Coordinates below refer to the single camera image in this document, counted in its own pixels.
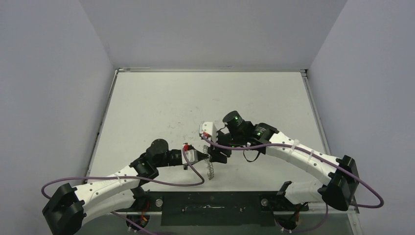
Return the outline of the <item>metal disc with key rings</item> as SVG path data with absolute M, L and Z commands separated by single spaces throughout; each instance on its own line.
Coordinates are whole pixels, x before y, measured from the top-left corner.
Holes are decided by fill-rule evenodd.
M 210 154 L 208 153 L 208 146 L 203 146 L 203 152 L 207 154 L 207 159 L 205 159 L 205 162 L 207 164 L 207 178 L 209 180 L 212 180 L 214 178 L 214 167 L 213 163 L 210 161 Z

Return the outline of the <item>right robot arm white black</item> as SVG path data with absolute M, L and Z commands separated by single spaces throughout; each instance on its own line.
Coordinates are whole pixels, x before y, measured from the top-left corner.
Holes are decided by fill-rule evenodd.
M 308 182 L 287 181 L 277 195 L 277 205 L 283 210 L 305 202 L 324 202 L 339 211 L 347 211 L 359 182 L 355 160 L 315 151 L 292 139 L 277 128 L 266 123 L 252 124 L 245 121 L 237 111 L 223 118 L 228 132 L 218 130 L 213 122 L 200 125 L 199 135 L 212 141 L 211 156 L 225 162 L 231 152 L 240 148 L 256 150 L 259 154 L 272 156 L 305 171 L 312 176 Z

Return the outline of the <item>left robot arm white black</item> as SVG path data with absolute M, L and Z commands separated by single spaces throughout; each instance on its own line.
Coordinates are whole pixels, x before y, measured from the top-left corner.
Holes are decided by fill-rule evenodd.
M 67 179 L 52 196 L 45 187 L 41 192 L 48 199 L 42 214 L 54 235 L 73 235 L 89 221 L 120 209 L 140 211 L 146 197 L 141 186 L 156 182 L 160 167 L 188 166 L 209 159 L 207 152 L 200 152 L 192 145 L 169 149 L 163 139 L 154 140 L 137 159 L 106 177 L 92 177 L 92 182 L 72 186 Z

